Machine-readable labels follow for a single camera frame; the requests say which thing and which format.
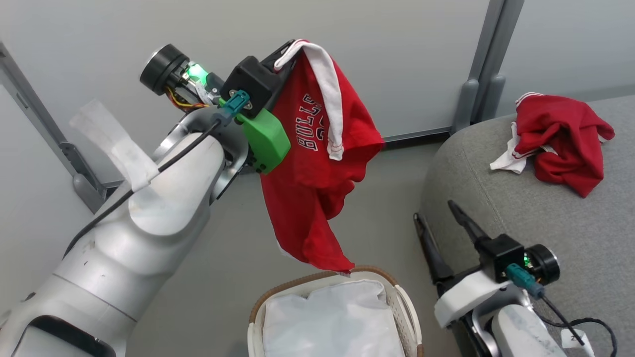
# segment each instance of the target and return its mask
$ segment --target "white laundry basket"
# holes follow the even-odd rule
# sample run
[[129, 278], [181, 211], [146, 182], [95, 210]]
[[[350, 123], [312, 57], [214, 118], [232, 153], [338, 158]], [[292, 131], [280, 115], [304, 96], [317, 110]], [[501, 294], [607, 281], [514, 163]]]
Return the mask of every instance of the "white laundry basket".
[[279, 285], [258, 300], [251, 310], [249, 328], [247, 329], [247, 345], [250, 357], [265, 357], [262, 344], [262, 327], [265, 323], [266, 302], [274, 297], [284, 295], [309, 296], [314, 290], [346, 281], [371, 279], [384, 284], [386, 300], [392, 309], [397, 325], [399, 339], [406, 357], [423, 357], [424, 347], [421, 345], [421, 327], [412, 301], [408, 294], [397, 284], [395, 279], [385, 271], [373, 266], [359, 266], [352, 270], [351, 277], [346, 278], [331, 271], [317, 273], [304, 278]]

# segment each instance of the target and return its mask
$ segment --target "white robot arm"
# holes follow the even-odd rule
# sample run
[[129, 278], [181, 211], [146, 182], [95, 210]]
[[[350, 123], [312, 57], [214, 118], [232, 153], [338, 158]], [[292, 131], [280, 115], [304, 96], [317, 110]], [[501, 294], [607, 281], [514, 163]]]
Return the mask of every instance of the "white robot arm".
[[189, 103], [154, 153], [160, 174], [134, 194], [123, 183], [44, 284], [0, 316], [0, 356], [125, 355], [135, 325], [207, 223], [210, 204], [246, 164], [267, 172], [286, 154], [288, 139], [267, 111], [284, 76], [267, 72], [267, 63], [283, 48], [263, 62], [248, 57], [225, 83], [204, 71], [203, 78], [200, 67], [191, 76], [197, 65], [172, 45], [153, 54], [141, 81], [167, 91], [175, 105]]
[[[543, 285], [560, 277], [556, 256], [543, 245], [525, 248], [506, 234], [490, 238], [456, 203], [449, 201], [448, 205], [479, 253], [480, 265], [455, 274], [441, 257], [421, 218], [415, 214], [417, 234], [439, 295], [434, 306], [439, 326], [452, 328], [455, 335], [467, 337], [473, 355], [478, 357], [565, 357], [541, 317], [533, 310], [531, 295], [543, 299], [564, 322], [549, 321], [550, 324], [568, 328], [572, 338], [593, 356], [588, 340], [584, 342], [573, 331], [572, 324], [544, 294]], [[598, 323], [611, 334], [612, 356], [615, 356], [617, 342], [613, 332], [605, 323]]]

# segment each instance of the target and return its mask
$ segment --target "white wall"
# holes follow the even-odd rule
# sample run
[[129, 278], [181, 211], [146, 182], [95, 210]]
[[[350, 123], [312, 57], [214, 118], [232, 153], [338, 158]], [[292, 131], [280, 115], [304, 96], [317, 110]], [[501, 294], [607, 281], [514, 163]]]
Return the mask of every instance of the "white wall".
[[91, 217], [69, 172], [1, 82], [0, 314], [44, 282]]
[[525, 1], [497, 114], [528, 91], [585, 101], [635, 93], [634, 14], [632, 0]]
[[68, 120], [101, 100], [146, 152], [180, 117], [139, 82], [173, 43], [225, 77], [291, 38], [323, 45], [385, 137], [451, 126], [488, 0], [4, 0], [0, 39], [102, 182], [119, 174]]

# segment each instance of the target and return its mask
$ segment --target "red cloth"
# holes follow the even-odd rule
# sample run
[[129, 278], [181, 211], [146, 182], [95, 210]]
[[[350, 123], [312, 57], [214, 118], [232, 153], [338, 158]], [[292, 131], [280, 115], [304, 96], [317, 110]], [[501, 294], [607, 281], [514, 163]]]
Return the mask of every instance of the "red cloth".
[[538, 154], [536, 177], [566, 184], [586, 197], [604, 178], [600, 141], [615, 136], [613, 128], [586, 104], [554, 95], [528, 93], [516, 107], [520, 142], [516, 151], [527, 153], [548, 144], [556, 151]]
[[[342, 144], [333, 145], [339, 138], [330, 140], [331, 134], [338, 134], [331, 133], [334, 122], [325, 110], [325, 101], [337, 102], [337, 98], [332, 93], [323, 97], [303, 52], [273, 110], [291, 149], [260, 181], [280, 247], [317, 268], [348, 273], [355, 265], [344, 256], [327, 220], [342, 211], [344, 198], [355, 188], [354, 182], [364, 179], [366, 163], [381, 150], [383, 140], [357, 93], [333, 65], [341, 93]], [[330, 158], [329, 142], [333, 148], [329, 150], [337, 151], [340, 161], [333, 159], [335, 154]]]

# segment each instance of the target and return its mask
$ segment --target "white tape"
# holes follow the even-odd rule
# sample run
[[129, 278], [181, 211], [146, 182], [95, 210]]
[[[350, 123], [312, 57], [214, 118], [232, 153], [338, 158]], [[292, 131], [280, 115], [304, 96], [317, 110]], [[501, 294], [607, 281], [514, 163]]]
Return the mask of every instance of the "white tape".
[[211, 98], [207, 95], [207, 91], [201, 82], [196, 82], [194, 87], [196, 88], [196, 93], [199, 95], [199, 98], [203, 101], [203, 103], [213, 105]]
[[157, 164], [132, 141], [117, 119], [98, 100], [93, 99], [70, 120], [70, 125], [86, 135], [108, 155], [117, 170], [137, 192], [159, 175]]
[[589, 338], [586, 333], [582, 330], [578, 330], [574, 328], [574, 331], [578, 333], [582, 342], [584, 342], [584, 346], [580, 344], [578, 339], [569, 331], [568, 328], [560, 331], [560, 336], [562, 337], [562, 348], [582, 348], [589, 357], [595, 357], [595, 353], [593, 352], [593, 348], [591, 348], [591, 343], [589, 343]]

